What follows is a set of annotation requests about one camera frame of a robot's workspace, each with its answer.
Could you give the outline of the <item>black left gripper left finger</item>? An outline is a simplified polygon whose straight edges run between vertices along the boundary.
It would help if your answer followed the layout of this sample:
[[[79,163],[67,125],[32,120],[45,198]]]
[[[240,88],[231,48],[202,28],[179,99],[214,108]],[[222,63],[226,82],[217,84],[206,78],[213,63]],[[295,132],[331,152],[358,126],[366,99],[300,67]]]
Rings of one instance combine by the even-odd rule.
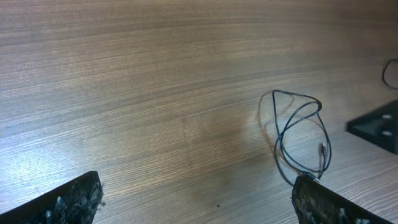
[[[92,224],[103,195],[99,174],[89,171],[1,214],[1,223]]]

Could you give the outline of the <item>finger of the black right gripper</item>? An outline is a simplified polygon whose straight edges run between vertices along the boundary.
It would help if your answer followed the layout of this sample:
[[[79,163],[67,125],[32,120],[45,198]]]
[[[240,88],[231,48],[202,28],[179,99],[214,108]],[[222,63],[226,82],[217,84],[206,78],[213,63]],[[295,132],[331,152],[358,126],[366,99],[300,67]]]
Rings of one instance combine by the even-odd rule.
[[[397,100],[348,121],[347,132],[397,154]]]

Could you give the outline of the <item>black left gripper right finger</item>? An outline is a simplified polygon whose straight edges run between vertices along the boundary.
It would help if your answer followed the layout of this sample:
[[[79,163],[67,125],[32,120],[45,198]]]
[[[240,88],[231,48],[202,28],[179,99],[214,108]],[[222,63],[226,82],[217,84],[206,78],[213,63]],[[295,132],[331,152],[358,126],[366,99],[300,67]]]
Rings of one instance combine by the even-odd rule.
[[[300,224],[392,224],[304,175],[292,189]]]

